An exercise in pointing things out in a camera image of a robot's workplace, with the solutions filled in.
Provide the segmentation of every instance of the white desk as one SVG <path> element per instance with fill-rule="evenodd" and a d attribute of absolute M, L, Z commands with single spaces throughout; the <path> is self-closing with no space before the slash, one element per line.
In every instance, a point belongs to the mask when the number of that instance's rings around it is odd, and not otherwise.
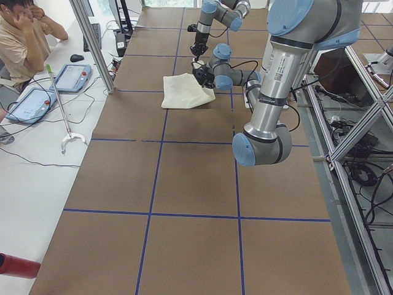
<path fill-rule="evenodd" d="M 101 24 L 102 34 L 106 23 L 107 21 Z M 94 66 L 91 53 L 83 52 L 82 33 L 77 22 L 74 22 L 68 33 L 69 40 L 60 42 L 52 50 L 46 63 L 51 65 L 52 71 L 56 74 L 65 63 L 70 63 L 69 57 L 72 54 L 82 54 L 85 60 L 79 63 L 90 64 L 93 68 L 91 78 L 84 87 L 86 89 L 99 76 L 99 72 Z M 116 55 L 112 30 L 105 33 L 102 42 L 104 59 L 108 65 L 112 60 L 109 53 Z M 48 76 L 46 72 L 42 72 L 37 74 L 35 79 Z M 49 81 L 40 84 L 46 89 L 50 86 Z M 107 96 L 102 80 L 96 80 L 87 94 L 95 98 L 91 110 L 81 124 L 70 125 L 74 132 L 83 134 L 89 143 Z M 83 118 L 92 99 L 81 95 L 71 101 L 75 96 L 62 95 L 61 98 L 65 103 L 64 109 L 68 119 L 78 122 Z M 59 108 L 44 118 L 60 119 L 62 116 Z M 2 125 L 9 123 L 7 119 L 2 121 Z M 18 124 L 6 126 L 10 133 L 23 128 L 24 125 Z M 62 155 L 61 140 L 66 134 L 63 121 L 41 122 L 14 135 L 15 141 L 12 144 L 1 147 L 34 162 L 80 165 L 87 147 L 81 140 L 76 140 L 66 145 L 66 153 Z M 0 253 L 42 262 L 78 168 L 33 165 L 4 151 L 0 151 L 0 166 Z M 0 275 L 0 290 L 1 294 L 5 295 L 27 295 L 33 283 L 34 280 Z"/>

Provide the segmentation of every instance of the window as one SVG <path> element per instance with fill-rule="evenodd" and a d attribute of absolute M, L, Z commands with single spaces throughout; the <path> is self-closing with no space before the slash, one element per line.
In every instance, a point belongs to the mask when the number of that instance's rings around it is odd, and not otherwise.
<path fill-rule="evenodd" d="M 145 0 L 151 7 L 196 7 L 197 0 Z"/>

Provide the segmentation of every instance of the tablet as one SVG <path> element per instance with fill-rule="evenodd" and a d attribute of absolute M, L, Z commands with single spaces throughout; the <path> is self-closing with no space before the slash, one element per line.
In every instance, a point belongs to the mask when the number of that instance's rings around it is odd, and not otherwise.
<path fill-rule="evenodd" d="M 53 91 L 32 88 L 6 115 L 11 121 L 33 124 L 43 118 L 57 98 Z"/>
<path fill-rule="evenodd" d="M 59 92 L 76 93 L 79 92 L 88 81 L 91 75 L 90 65 L 64 65 L 58 75 L 56 76 L 55 83 Z"/>

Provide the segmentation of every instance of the hand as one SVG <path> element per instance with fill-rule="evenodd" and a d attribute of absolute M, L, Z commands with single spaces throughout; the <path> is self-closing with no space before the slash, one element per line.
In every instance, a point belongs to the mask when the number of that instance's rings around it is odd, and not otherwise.
<path fill-rule="evenodd" d="M 37 20 L 41 20 L 45 16 L 44 10 L 35 4 L 30 6 L 30 11 L 33 17 L 36 18 Z"/>
<path fill-rule="evenodd" d="M 28 18 L 23 12 L 14 15 L 14 24 L 21 31 L 33 29 L 33 20 Z"/>

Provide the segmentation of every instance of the man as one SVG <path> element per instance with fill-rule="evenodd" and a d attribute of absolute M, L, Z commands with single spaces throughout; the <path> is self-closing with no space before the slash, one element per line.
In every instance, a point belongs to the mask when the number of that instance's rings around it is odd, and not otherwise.
<path fill-rule="evenodd" d="M 22 91 L 30 79 L 44 70 L 50 53 L 45 35 L 67 40 L 64 28 L 48 17 L 33 0 L 0 0 L 0 59 L 15 88 Z M 0 120 L 4 111 L 0 111 Z"/>

